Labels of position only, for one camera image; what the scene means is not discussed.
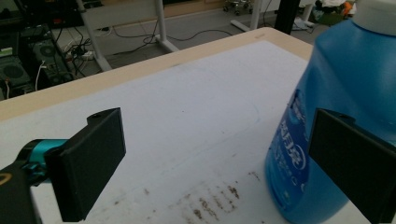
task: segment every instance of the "black equipment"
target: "black equipment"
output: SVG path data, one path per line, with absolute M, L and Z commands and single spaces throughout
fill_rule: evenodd
M 35 63 L 26 45 L 20 42 L 19 32 L 0 34 L 0 87 L 7 98 L 34 90 L 32 77 Z
M 15 0 L 26 26 L 47 24 L 49 28 L 83 25 L 75 0 Z
M 68 140 L 34 140 L 0 171 L 1 223 L 41 224 L 30 191 L 50 179 L 62 220 L 85 219 L 125 155 L 120 109 L 87 118 Z
M 290 35 L 299 5 L 300 0 L 280 0 L 274 28 Z
M 318 109 L 308 149 L 311 158 L 371 223 L 396 212 L 396 147 L 344 114 Z
M 42 64 L 44 67 L 40 70 L 41 78 L 38 80 L 39 90 L 73 80 L 67 62 L 47 25 L 25 28 L 21 32 L 21 39 L 33 52 L 37 70 L 44 62 Z

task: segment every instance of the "gray floor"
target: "gray floor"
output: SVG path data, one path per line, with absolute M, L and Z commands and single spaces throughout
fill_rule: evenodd
M 250 25 L 250 17 L 247 12 L 235 16 L 231 11 L 224 12 L 221 9 L 203 13 L 190 14 L 168 18 L 165 20 L 167 38 L 179 49 L 187 49 L 210 41 L 243 33 L 237 27 L 231 25 L 231 20 L 238 20 L 243 24 Z M 265 14 L 265 26 L 274 25 L 276 15 L 272 12 Z M 259 21 L 259 27 L 264 26 L 263 15 Z M 307 43 L 313 44 L 315 38 L 328 27 L 316 25 L 313 29 L 293 31 L 292 36 Z M 78 28 L 84 34 L 83 27 Z M 70 36 L 76 39 L 77 34 L 68 31 Z M 150 58 L 168 53 L 164 48 L 155 44 L 155 39 L 149 36 L 158 34 L 155 21 L 141 21 L 133 25 L 112 27 L 109 31 L 97 31 L 98 43 L 101 50 L 112 68 L 122 67 L 131 63 L 141 62 Z M 70 41 L 64 38 L 64 44 Z M 95 61 L 87 62 L 81 67 L 85 76 L 100 73 L 101 70 Z

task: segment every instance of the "bottle label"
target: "bottle label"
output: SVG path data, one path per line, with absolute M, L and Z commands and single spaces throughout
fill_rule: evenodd
M 308 179 L 308 136 L 305 133 L 304 95 L 296 91 L 276 130 L 269 153 L 275 165 L 273 174 L 275 194 L 284 209 L 292 208 L 300 201 Z

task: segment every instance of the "electronic equipment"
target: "electronic equipment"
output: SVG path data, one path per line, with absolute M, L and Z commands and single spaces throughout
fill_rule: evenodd
M 59 53 L 52 39 L 46 39 L 31 44 L 38 61 L 44 62 L 41 71 L 47 77 L 50 86 L 56 86 L 73 80 L 64 57 Z
M 33 91 L 30 74 L 35 66 L 19 32 L 0 34 L 0 50 L 0 87 L 6 99 Z
M 28 26 L 46 23 L 50 28 L 83 25 L 75 0 L 15 0 Z
M 93 114 L 87 121 L 68 140 L 29 142 L 0 170 L 1 223 L 41 224 L 30 187 L 47 179 L 63 221 L 87 217 L 126 153 L 119 108 Z
M 53 40 L 48 25 L 25 28 L 21 31 L 21 39 L 33 52 L 37 71 L 41 66 L 39 79 L 36 80 L 39 90 L 73 80 L 67 62 Z

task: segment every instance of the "bottle cap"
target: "bottle cap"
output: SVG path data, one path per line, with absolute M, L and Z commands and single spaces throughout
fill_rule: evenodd
M 353 21 L 360 27 L 383 35 L 396 35 L 395 0 L 359 0 Z

